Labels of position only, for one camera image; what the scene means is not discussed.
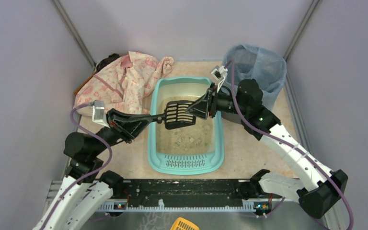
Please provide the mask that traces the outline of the black slotted litter scoop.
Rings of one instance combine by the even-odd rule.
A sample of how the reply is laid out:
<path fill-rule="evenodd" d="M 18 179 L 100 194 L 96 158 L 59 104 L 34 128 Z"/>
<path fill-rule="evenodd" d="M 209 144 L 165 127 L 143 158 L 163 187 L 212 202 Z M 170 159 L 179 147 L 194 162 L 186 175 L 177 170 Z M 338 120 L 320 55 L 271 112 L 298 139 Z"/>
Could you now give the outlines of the black slotted litter scoop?
<path fill-rule="evenodd" d="M 196 117 L 186 112 L 192 103 L 193 101 L 189 100 L 170 101 L 166 104 L 164 112 L 151 115 L 150 121 L 158 124 L 164 123 L 167 130 L 193 126 L 196 124 Z"/>

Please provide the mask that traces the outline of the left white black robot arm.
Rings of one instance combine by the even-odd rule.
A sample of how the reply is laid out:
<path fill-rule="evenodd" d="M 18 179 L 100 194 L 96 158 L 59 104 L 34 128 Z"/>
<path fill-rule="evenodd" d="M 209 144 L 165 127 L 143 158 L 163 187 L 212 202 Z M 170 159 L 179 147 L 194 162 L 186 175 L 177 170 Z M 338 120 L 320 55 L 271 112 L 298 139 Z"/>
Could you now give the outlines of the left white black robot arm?
<path fill-rule="evenodd" d="M 92 120 L 103 127 L 93 133 L 80 127 L 83 133 L 70 133 L 65 141 L 64 154 L 71 161 L 61 186 L 35 230 L 79 230 L 113 195 L 123 193 L 123 177 L 107 171 L 95 181 L 99 171 L 110 163 L 111 147 L 131 143 L 149 124 L 165 123 L 166 114 L 132 115 L 115 109 L 104 111 L 103 105 L 86 103 L 74 108 L 71 114 L 91 107 Z"/>

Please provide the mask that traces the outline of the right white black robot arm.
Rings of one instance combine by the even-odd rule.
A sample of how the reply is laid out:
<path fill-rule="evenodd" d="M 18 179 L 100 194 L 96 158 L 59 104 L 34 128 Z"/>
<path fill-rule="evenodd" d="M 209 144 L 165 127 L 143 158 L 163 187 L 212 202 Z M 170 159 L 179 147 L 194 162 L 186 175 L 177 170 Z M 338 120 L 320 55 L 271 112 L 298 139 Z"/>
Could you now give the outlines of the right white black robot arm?
<path fill-rule="evenodd" d="M 217 112 L 239 115 L 244 129 L 275 151 L 297 175 L 297 178 L 288 178 L 260 170 L 251 178 L 257 192 L 292 200 L 315 219 L 322 218 L 342 200 L 352 219 L 352 209 L 344 196 L 346 173 L 331 170 L 304 149 L 280 119 L 263 106 L 262 98 L 263 92 L 256 80 L 242 80 L 235 95 L 218 92 L 217 86 L 211 84 L 202 97 L 189 105 L 186 113 L 202 119 L 214 117 Z"/>

